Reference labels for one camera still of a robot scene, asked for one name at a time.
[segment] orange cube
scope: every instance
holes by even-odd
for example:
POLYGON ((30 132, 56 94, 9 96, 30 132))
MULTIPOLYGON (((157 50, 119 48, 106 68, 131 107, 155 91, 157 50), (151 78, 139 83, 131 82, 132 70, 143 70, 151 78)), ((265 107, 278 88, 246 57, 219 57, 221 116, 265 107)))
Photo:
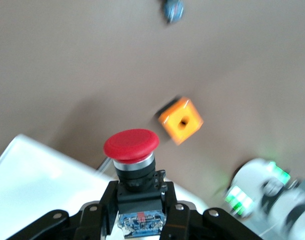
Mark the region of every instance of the orange cube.
POLYGON ((197 132, 204 123, 192 101, 186 97, 174 100, 166 107, 158 121, 177 145, 197 132))

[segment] blue object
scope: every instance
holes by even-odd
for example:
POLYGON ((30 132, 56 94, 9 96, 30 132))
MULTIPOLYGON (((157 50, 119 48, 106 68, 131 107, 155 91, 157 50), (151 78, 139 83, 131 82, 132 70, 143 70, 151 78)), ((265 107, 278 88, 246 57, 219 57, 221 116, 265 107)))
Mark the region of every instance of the blue object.
POLYGON ((159 235, 166 223, 162 210, 124 213, 119 215, 118 227, 125 239, 159 235))
POLYGON ((164 15, 169 23, 179 21, 184 12, 184 4, 180 0, 167 0, 164 4, 164 15))

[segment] hole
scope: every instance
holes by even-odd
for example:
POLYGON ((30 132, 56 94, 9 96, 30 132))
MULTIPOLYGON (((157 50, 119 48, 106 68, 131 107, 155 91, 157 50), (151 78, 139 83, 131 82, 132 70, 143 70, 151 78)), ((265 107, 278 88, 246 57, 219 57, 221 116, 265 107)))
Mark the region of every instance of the hole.
POLYGON ((91 208, 89 208, 89 211, 94 212, 97 210, 97 206, 92 206, 91 208))
POLYGON ((189 117, 188 116, 184 116, 181 121, 178 124, 178 128, 183 130, 185 129, 185 127, 187 126, 187 124, 189 123, 189 117))
POLYGON ((62 217, 61 213, 56 213, 55 215, 52 216, 53 219, 60 219, 62 217))

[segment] red button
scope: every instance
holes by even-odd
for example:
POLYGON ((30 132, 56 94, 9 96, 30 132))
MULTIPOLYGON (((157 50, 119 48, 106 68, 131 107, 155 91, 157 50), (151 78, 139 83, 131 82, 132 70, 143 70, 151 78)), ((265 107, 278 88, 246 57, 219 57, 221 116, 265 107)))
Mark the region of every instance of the red button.
POLYGON ((111 136, 104 144, 104 153, 118 162, 134 164, 149 156, 159 144, 159 138, 147 129, 130 129, 111 136))

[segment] brown background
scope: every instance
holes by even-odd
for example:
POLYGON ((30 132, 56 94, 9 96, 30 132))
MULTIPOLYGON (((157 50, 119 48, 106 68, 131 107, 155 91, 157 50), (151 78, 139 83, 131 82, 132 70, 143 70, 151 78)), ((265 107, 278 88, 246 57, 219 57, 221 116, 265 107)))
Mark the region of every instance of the brown background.
POLYGON ((305 1, 0 0, 0 154, 23 133, 94 168, 112 134, 160 136, 157 168, 215 205, 263 157, 305 177, 305 1), (176 95, 202 128, 176 146, 154 119, 176 95))

